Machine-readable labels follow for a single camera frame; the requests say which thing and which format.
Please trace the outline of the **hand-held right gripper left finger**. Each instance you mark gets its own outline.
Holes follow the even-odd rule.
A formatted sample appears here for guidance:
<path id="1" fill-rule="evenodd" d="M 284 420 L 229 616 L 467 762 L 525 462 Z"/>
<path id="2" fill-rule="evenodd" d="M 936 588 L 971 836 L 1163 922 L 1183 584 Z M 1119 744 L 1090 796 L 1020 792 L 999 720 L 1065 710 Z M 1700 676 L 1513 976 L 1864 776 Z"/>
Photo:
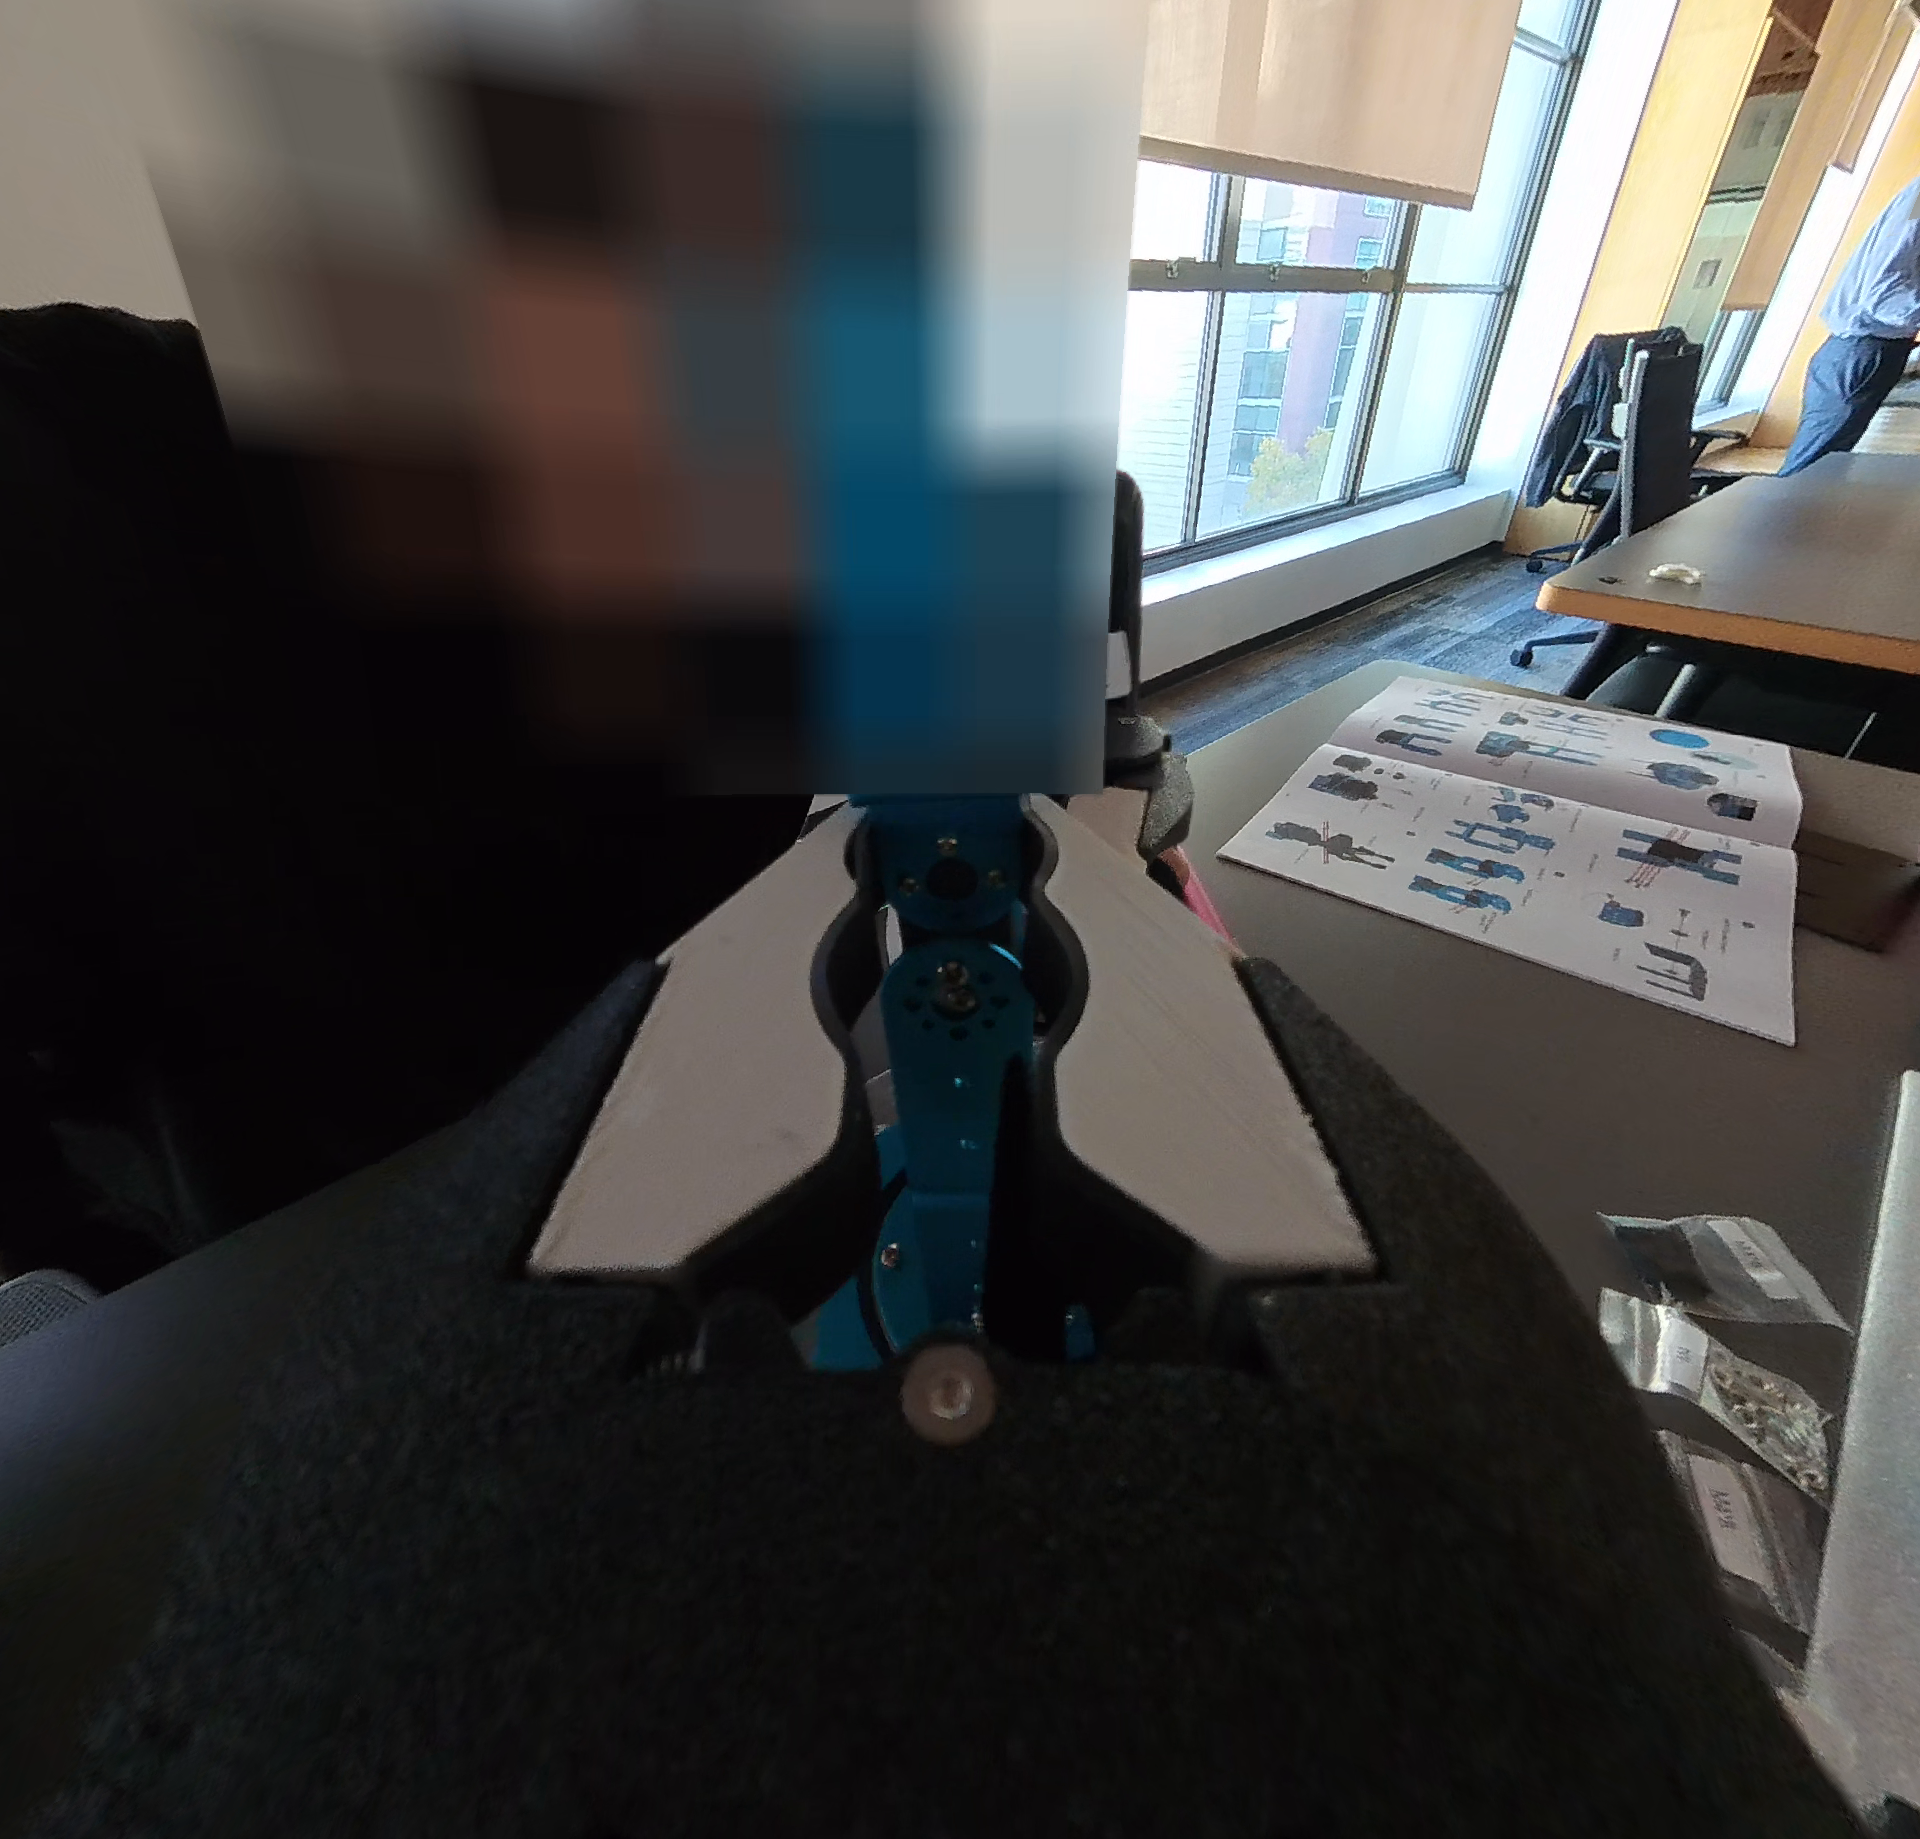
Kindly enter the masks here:
<path id="1" fill-rule="evenodd" d="M 842 808 L 669 956 L 532 1276 L 840 1284 L 875 1238 L 875 1128 L 821 952 L 863 932 Z"/>

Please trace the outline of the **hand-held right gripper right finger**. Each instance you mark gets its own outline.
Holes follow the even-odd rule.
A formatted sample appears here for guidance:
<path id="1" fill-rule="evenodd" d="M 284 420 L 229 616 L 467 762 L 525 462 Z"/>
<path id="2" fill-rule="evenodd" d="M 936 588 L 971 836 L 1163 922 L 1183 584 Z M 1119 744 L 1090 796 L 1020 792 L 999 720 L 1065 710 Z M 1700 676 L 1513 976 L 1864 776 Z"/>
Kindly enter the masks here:
<path id="1" fill-rule="evenodd" d="M 1046 796 L 1034 928 L 1067 1000 L 1034 1062 L 1039 1214 L 1090 1288 L 1373 1278 L 1377 1252 L 1233 948 Z"/>

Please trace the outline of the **blue toy robot arm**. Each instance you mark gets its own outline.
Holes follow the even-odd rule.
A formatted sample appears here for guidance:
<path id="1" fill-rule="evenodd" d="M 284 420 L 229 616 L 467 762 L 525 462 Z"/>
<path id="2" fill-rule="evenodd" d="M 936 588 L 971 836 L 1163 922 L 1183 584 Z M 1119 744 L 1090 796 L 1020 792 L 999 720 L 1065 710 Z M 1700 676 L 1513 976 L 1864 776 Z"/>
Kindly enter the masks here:
<path id="1" fill-rule="evenodd" d="M 894 1118 L 876 1130 L 876 1236 L 818 1316 L 816 1372 L 876 1372 L 927 1336 L 989 1328 L 1004 1094 L 1042 1028 L 1027 824 L 1018 796 L 866 810 L 866 866 L 900 938 L 876 990 Z"/>

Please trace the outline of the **wood-edged grey desk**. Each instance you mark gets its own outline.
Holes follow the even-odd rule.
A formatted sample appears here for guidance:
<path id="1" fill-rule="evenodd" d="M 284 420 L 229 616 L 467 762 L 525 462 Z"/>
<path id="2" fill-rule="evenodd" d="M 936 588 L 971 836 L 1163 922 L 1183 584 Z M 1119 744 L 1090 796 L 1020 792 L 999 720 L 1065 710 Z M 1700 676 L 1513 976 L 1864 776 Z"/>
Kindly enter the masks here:
<path id="1" fill-rule="evenodd" d="M 1540 588 L 1540 612 L 1675 642 L 1918 672 L 1918 458 L 1743 478 Z"/>

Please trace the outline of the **printed instruction manual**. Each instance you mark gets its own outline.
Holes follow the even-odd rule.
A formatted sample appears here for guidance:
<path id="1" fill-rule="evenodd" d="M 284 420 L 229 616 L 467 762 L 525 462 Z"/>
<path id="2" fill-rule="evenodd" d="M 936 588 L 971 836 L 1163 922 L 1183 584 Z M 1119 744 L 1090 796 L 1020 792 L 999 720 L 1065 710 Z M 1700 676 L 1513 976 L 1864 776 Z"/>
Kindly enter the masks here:
<path id="1" fill-rule="evenodd" d="M 1781 744 L 1405 674 L 1218 854 L 1792 1046 L 1803 818 Z"/>

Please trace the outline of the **pile of small parts bags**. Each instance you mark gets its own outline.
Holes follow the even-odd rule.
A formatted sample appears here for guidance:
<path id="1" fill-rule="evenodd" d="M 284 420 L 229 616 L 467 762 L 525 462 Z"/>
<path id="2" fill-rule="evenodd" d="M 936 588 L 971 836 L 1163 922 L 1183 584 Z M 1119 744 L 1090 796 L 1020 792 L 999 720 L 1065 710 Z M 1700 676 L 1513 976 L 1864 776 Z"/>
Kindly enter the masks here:
<path id="1" fill-rule="evenodd" d="M 1600 1338 L 1644 1398 L 1714 1438 L 1656 1444 L 1739 1610 L 1812 1644 L 1836 1492 L 1833 1416 L 1788 1374 L 1745 1356 L 1733 1328 L 1851 1334 L 1811 1266 L 1758 1218 L 1600 1214 L 1634 1282 L 1596 1300 Z"/>

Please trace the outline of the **black office chair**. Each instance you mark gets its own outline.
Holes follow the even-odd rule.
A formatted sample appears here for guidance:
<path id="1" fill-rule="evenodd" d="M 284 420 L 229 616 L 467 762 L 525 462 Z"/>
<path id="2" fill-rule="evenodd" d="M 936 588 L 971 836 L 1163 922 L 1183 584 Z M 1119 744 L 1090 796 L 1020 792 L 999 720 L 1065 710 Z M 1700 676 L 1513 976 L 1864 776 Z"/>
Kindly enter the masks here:
<path id="1" fill-rule="evenodd" d="M 1735 440 L 1695 430 L 1700 366 L 1703 348 L 1675 326 L 1590 342 L 1543 428 L 1522 504 L 1595 508 L 1596 518 L 1582 540 L 1528 556 L 1530 572 L 1589 560 L 1741 480 L 1700 466 L 1714 442 Z"/>

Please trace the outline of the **person's black clothing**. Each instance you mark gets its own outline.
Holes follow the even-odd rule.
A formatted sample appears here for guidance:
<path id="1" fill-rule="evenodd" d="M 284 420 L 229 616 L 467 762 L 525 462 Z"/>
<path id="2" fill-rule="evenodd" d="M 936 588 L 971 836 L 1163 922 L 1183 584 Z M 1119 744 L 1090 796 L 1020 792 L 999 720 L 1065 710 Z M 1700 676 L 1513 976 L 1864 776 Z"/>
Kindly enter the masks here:
<path id="1" fill-rule="evenodd" d="M 4 312 L 4 1276 L 101 1292 L 462 1120 L 788 850 L 362 626 L 199 330 Z"/>

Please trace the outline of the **beige roller blind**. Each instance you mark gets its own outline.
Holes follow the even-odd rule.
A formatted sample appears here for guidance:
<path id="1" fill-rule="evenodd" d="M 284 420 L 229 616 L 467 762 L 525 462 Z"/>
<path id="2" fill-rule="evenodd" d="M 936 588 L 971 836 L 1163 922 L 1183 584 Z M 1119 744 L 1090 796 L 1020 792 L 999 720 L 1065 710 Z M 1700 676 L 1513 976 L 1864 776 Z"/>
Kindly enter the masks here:
<path id="1" fill-rule="evenodd" d="M 1524 0 L 1150 0 L 1144 162 L 1476 204 Z"/>

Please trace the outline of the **glass window wall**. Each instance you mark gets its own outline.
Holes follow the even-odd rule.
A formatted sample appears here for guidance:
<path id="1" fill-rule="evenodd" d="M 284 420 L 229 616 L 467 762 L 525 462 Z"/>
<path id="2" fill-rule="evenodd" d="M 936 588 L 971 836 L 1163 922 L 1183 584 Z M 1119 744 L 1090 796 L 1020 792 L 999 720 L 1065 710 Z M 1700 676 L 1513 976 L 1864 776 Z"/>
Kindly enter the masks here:
<path id="1" fill-rule="evenodd" d="M 1141 162 L 1119 462 L 1150 574 L 1467 480 L 1600 0 L 1516 0 L 1467 210 Z"/>

